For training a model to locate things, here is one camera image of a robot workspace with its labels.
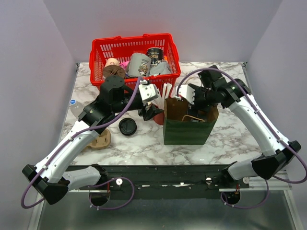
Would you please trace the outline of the black plastic cup lid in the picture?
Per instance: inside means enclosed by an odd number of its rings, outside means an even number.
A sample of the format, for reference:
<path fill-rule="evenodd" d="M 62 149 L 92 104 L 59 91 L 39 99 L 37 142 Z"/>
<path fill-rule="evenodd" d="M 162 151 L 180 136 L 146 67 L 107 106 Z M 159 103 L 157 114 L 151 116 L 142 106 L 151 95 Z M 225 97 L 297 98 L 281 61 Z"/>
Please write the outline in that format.
<path fill-rule="evenodd" d="M 191 118 L 191 122 L 205 122 L 205 120 L 197 118 L 197 117 L 193 117 Z"/>

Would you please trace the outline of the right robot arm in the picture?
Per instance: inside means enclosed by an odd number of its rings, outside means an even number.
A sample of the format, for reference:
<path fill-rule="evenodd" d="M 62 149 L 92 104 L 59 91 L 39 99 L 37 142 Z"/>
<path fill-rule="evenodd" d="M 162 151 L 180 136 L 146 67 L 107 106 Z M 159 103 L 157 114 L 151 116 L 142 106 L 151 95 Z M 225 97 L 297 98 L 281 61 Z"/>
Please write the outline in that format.
<path fill-rule="evenodd" d="M 233 162 L 221 172 L 221 183 L 230 188 L 244 177 L 259 176 L 265 180 L 275 177 L 301 150 L 298 141 L 290 141 L 268 119 L 257 105 L 248 86 L 234 79 L 215 65 L 197 71 L 202 86 L 186 86 L 191 95 L 192 111 L 207 111 L 220 104 L 228 108 L 245 125 L 260 147 L 260 156 Z"/>

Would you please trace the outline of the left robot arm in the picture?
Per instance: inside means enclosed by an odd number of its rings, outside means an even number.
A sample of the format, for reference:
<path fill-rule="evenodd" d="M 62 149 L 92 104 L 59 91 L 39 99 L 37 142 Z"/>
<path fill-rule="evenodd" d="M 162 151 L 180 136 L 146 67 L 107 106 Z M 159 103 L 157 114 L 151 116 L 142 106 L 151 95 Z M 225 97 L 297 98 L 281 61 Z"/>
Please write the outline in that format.
<path fill-rule="evenodd" d="M 67 168 L 85 147 L 127 111 L 137 110 L 144 120 L 160 112 L 148 102 L 159 95 L 157 87 L 137 79 L 134 89 L 129 88 L 118 75 L 109 76 L 101 84 L 99 95 L 79 114 L 66 137 L 39 163 L 26 165 L 22 173 L 50 205 L 59 202 L 70 190 L 85 186 L 102 189 L 107 183 L 107 172 L 99 165 L 69 172 Z"/>

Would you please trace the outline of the brown paper bag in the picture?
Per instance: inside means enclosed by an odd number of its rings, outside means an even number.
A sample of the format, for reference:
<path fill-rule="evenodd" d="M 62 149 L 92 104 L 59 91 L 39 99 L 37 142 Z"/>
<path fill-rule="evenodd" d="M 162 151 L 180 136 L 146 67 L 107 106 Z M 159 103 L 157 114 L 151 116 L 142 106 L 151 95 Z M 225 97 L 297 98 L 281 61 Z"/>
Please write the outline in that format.
<path fill-rule="evenodd" d="M 168 98 L 164 102 L 164 115 L 165 145 L 203 145 L 213 130 L 219 112 L 217 107 L 213 107 L 208 115 L 189 115 L 187 100 Z M 193 117 L 205 122 L 191 122 Z"/>

